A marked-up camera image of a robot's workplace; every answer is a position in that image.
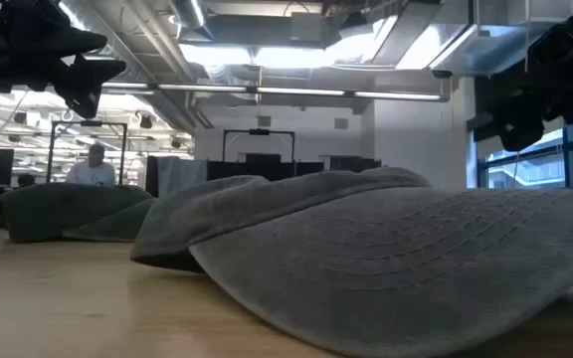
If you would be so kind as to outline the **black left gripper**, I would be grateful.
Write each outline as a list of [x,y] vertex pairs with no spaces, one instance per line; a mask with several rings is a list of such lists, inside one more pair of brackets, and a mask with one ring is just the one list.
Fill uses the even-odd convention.
[[[106,43],[104,35],[68,30],[68,16],[58,1],[0,1],[0,91],[51,86],[69,109],[94,118],[102,85],[126,69],[124,61],[81,55]],[[73,55],[70,65],[63,62]]]

